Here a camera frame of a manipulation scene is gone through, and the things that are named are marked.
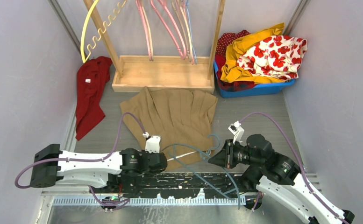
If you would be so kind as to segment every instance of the black motor joint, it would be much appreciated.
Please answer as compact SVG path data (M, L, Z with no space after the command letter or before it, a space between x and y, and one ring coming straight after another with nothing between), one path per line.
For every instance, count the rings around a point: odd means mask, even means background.
M122 174L136 176L141 174L157 174L167 167L164 153L149 153L127 148L120 151L122 155Z
M251 172L255 179L265 175L275 183L286 185L294 185L293 180L300 173L299 166L292 159L275 152L272 144L260 134L250 135L245 146L238 141L233 143L232 139L226 140L221 151L208 162L224 168L234 168L239 163L250 165L257 168Z

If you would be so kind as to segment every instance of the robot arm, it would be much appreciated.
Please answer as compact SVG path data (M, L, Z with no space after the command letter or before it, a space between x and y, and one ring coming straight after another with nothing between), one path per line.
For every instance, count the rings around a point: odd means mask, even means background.
M250 165L242 175L243 185L250 190L261 191L291 210L305 224L342 224L341 219L352 223L354 214L341 210L328 201L313 185L314 193L333 211L335 217L306 186L300 167L289 157L275 152L272 145L260 134L239 142L243 129L230 126L234 139L225 141L221 151L209 159L209 163L234 168L238 163Z
M146 141L146 150L127 148L114 152L108 159L99 162L56 161L33 167L30 186L46 188L55 184L84 184L94 188L107 186L114 175L157 174L167 167L163 153L159 153L159 136ZM107 154L84 154L61 151L59 144L52 144L35 154L34 162L52 158L97 159Z

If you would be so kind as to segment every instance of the white wall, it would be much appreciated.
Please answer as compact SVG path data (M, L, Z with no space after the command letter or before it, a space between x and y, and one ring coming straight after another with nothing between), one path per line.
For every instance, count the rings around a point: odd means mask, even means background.
M81 38L82 27L87 14L87 9L82 0L58 0L77 36ZM103 21L108 20L117 2L123 0L100 0L97 8ZM164 10L157 0L153 0L165 20ZM253 33L269 28L281 22L287 23L297 7L299 0L228 0L225 4L220 35L225 32L239 32L247 29ZM154 55L178 55L165 27L160 22L157 14L152 9L149 0L144 0L144 7L149 20ZM209 56L213 43L213 34L217 15L218 0L190 0L190 16L194 48L198 56ZM173 13L171 0L168 8ZM118 17L109 28L111 40L119 55L148 55L145 34L134 0L128 0L121 9ZM86 45L92 43L92 37L97 35L97 30L92 20L89 21L86 32ZM93 55L107 56L108 53L102 42L94 50Z
M41 190L17 189L14 178L36 152L63 143L81 64L46 0L0 1L0 224L36 218Z
M308 40L285 91L300 150L324 194L363 224L363 0L311 1L292 35Z

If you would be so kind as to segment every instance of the clothes hanger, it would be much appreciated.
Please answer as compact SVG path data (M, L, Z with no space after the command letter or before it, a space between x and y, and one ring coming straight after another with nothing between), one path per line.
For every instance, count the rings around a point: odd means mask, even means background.
M149 1L150 1L150 3L151 3L152 8L154 9L154 11L156 12L156 14L158 15L159 19L161 20L161 22L162 22L162 23L163 23L163 25L165 26L166 30L167 30L167 31L168 31L168 33L170 34L170 36L171 36L171 38L172 38L172 40L173 40L174 44L175 44L175 45L176 45L176 47L177 47L177 51L178 51L178 53L180 54L181 59L185 59L185 57L186 57L186 54L187 54L187 53L186 53L186 49L185 49L184 40L183 40L183 37L181 36L180 30L178 29L178 26L177 26L176 22L174 21L173 16L171 15L171 13L170 13L170 11L169 11L169 9L168 9L167 5L166 5L166 2L167 2L167 1L166 1L166 0L158 0L159 4L161 4L161 6L165 9L165 12L166 12L166 13L168 14L168 16L170 17L171 22L173 23L174 28L175 28L175 29L176 29L176 31L177 31L177 34L178 34L178 36L179 36L179 38L180 38L180 40L181 40L181 44L183 45L183 51L181 51L181 48L180 48L180 46L178 45L176 38L174 37L173 33L170 31L170 29L169 29L168 25L166 24L165 20L163 19L163 17L161 16L161 14L158 12L157 8L155 7L153 0L149 0Z
M183 19L184 19L184 22L185 22L185 26L187 27L187 33L188 33L188 40L189 40L189 46L190 46L190 59L191 59L191 63L194 64L196 63L196 58L193 57L193 53L192 53L192 48L193 48L193 45L192 45L192 36L191 36L191 28L190 28L190 24L188 23L187 21L187 13L186 13L186 10L185 10L185 2L183 0L179 0L179 8L180 8L180 11L181 11L181 14L183 15Z
M142 4L142 0L136 0L137 9L139 10L140 18L142 20L145 38L147 41L147 49L148 49L148 57L150 61L153 61L154 49L152 48L152 38L151 38L151 29L149 28L149 23L147 19L147 15L144 10L144 6Z
M191 46L192 46L192 42L191 42L191 34L190 34L190 29L188 27L188 21L187 21L187 17L186 17L186 13L185 13L185 5L184 3L181 1L181 0L174 0L175 3L176 3L176 6L177 8L179 9L183 19L184 19L184 24L187 28L187 36L188 36L188 41L187 41L187 38L185 39L185 41L188 43L187 45L189 46L189 50L188 50L188 58L190 59L190 62L192 64L194 64L194 58L192 56L192 50L191 50Z
M173 6L173 10L174 12L176 13L176 16L177 16L177 19L178 19L178 22L180 23L181 25L181 29L183 31L183 35L184 35L184 40L186 41L187 40L187 35L186 35L186 32L185 32L185 29L184 29L184 26L183 26L183 21L181 20L181 12L179 11L179 7L177 6L176 4L176 1L177 0L171 0L171 5ZM187 57L190 59L191 61L191 58L190 58L190 47L188 46L188 42L185 43L186 47L187 47Z
M187 10L187 17L188 17L188 24L189 24L189 30L190 30L190 34L191 34L191 49L192 49L192 55L194 57L195 60L195 64L198 64L198 60L196 59L196 53L195 53L195 48L193 47L193 39L192 39L192 28L191 28L191 20L190 20L190 11L188 9L188 3L190 0L186 0L185 1L185 8Z

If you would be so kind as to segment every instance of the blue plastic bin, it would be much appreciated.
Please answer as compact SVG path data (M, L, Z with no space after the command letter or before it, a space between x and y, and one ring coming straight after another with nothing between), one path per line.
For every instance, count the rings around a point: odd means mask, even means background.
M217 63L214 62L214 77L217 78ZM233 97L248 97L248 96L257 96L257 95L267 95L267 94L276 94L280 92L283 88L289 85L293 85L295 79L290 80L285 83L270 83L270 84L258 84L254 88L248 90L242 90L238 92L228 92L220 89L220 95L224 98L233 98Z

